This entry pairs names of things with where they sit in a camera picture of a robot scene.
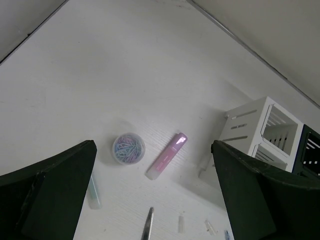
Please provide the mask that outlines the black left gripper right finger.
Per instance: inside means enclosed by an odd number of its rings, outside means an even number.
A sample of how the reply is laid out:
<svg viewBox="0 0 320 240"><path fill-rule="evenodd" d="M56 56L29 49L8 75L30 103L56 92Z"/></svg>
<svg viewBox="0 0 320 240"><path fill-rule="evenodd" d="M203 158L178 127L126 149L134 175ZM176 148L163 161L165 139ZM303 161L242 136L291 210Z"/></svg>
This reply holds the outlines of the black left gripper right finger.
<svg viewBox="0 0 320 240"><path fill-rule="evenodd" d="M236 240L318 240L320 182L257 160L231 145L211 145Z"/></svg>

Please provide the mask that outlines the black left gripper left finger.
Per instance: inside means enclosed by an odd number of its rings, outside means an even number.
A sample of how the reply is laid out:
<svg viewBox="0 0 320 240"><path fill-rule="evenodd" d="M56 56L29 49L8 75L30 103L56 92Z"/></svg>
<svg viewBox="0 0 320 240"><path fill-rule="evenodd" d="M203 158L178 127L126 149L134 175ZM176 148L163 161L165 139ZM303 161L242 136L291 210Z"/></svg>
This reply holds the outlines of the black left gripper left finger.
<svg viewBox="0 0 320 240"><path fill-rule="evenodd" d="M96 160L85 140L0 177L2 240L72 240Z"/></svg>

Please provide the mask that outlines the blue pen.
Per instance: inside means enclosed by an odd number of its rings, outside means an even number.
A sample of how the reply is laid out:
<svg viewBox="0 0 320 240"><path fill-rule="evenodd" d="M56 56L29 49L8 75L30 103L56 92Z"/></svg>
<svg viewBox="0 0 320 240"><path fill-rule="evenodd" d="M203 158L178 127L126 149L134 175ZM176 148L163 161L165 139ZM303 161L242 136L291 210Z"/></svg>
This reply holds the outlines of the blue pen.
<svg viewBox="0 0 320 240"><path fill-rule="evenodd" d="M230 234L227 230L224 231L225 240L231 240Z"/></svg>

